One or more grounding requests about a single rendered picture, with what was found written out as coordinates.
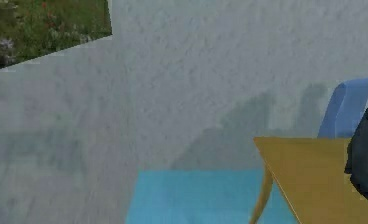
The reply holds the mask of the window with garden view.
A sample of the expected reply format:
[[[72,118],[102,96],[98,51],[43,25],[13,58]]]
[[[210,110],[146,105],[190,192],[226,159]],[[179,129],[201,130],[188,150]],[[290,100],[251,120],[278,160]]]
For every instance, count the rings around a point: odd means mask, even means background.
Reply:
[[[0,69],[110,36],[111,0],[0,0]]]

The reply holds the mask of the yellow wooden table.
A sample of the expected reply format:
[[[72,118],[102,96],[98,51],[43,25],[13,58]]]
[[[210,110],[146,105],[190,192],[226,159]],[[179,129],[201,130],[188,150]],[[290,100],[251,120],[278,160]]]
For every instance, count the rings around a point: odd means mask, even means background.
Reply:
[[[257,224],[276,184],[299,224],[368,224],[368,200],[344,172],[347,138],[253,139],[264,176],[249,224]]]

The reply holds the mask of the blue chair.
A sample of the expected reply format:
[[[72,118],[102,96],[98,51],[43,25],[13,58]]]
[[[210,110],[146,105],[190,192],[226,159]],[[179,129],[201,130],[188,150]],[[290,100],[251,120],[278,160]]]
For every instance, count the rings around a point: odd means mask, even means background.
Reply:
[[[350,138],[368,101],[368,78],[340,83],[333,91],[322,119],[318,138]]]

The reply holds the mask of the dark blue-black rounded object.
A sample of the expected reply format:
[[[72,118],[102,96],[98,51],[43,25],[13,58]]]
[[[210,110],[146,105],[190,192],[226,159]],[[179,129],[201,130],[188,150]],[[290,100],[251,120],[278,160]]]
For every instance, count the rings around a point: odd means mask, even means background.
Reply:
[[[344,172],[355,189],[368,200],[368,107],[347,147]]]

